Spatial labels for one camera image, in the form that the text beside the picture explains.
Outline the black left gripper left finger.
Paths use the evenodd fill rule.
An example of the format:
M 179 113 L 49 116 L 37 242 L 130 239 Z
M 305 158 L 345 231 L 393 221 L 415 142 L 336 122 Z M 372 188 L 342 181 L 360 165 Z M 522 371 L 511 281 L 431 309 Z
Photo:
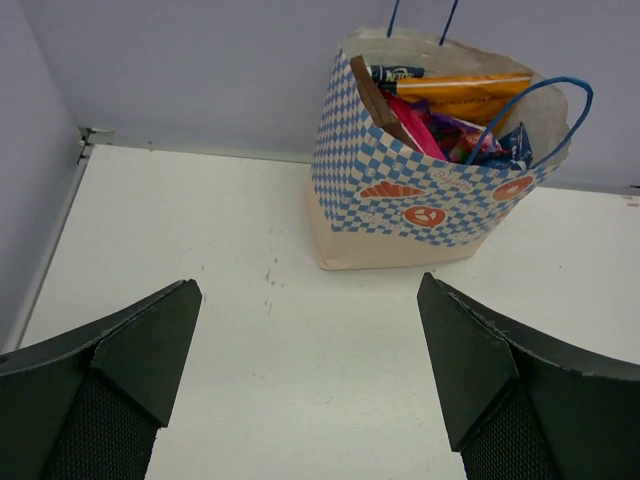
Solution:
M 1 356 L 4 479 L 142 479 L 202 302 L 195 280 Z

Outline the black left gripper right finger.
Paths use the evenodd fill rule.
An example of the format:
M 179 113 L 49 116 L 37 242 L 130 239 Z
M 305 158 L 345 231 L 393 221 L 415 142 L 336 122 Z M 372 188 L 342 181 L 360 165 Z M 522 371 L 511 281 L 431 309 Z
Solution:
M 417 303 L 470 479 L 635 479 L 639 368 L 493 311 L 431 274 Z

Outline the blue checkered paper bag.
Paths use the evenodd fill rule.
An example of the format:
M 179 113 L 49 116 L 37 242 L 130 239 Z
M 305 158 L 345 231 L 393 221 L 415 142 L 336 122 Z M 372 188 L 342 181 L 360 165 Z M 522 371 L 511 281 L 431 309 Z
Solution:
M 532 74 L 531 85 L 485 127 L 497 140 L 522 122 L 533 151 L 526 171 L 428 157 L 378 128 L 350 67 L 422 67 L 423 78 Z M 387 27 L 349 35 L 335 57 L 318 129 L 308 213 L 325 270 L 431 265 L 468 258 L 515 206 L 567 158 L 577 124 L 569 122 L 565 86 L 585 81 L 544 78 L 516 60 L 450 40 Z

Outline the purple candy packet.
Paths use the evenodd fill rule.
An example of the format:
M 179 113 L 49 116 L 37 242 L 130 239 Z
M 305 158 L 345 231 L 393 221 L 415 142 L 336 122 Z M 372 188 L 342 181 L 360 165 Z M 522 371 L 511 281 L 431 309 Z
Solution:
M 477 161 L 501 156 L 505 153 L 504 148 L 491 132 L 480 141 L 485 131 L 483 126 L 446 114 L 432 113 L 427 100 L 410 103 L 409 107 L 418 115 L 431 133 L 440 151 L 450 162 L 465 164 L 477 145 L 480 146 L 474 157 Z

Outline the orange snack packet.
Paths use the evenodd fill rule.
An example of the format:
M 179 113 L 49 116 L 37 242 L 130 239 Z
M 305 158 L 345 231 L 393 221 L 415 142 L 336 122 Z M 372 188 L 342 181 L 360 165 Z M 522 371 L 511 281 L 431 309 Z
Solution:
M 429 110 L 476 125 L 488 126 L 532 81 L 529 73 L 406 78 L 397 81 L 397 96 L 409 103 L 426 100 Z

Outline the dark blue snack packet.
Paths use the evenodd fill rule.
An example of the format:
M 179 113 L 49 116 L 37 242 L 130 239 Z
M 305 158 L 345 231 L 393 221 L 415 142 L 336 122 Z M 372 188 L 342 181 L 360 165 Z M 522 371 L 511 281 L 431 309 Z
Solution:
M 477 165 L 500 171 L 526 171 L 530 168 L 533 151 L 522 122 L 498 142 L 501 150 L 483 156 L 476 162 Z

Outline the pink snack packet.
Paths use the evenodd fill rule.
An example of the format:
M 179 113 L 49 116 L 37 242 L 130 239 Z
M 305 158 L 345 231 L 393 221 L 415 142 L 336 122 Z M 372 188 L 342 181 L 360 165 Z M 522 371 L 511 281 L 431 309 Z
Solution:
M 447 161 L 430 130 L 411 106 L 406 101 L 389 93 L 383 92 L 382 95 L 398 119 L 402 130 L 408 135 L 409 145 L 428 157 Z

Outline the brown snack packet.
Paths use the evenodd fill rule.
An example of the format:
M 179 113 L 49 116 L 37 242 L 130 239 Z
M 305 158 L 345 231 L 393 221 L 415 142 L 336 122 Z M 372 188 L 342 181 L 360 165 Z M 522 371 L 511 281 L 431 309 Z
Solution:
M 353 57 L 350 60 L 350 67 L 356 79 L 361 100 L 369 111 L 373 123 L 395 139 L 416 150 L 417 145 L 414 140 L 405 131 L 400 120 L 387 104 L 381 90 L 368 73 L 363 57 Z

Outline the blue white snack packet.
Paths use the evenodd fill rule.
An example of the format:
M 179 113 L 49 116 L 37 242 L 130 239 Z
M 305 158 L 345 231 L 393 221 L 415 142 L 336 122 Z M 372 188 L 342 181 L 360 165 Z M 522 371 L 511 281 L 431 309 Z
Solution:
M 389 94 L 397 94 L 397 84 L 402 79 L 423 78 L 422 67 L 402 65 L 367 65 L 369 75 L 377 87 Z

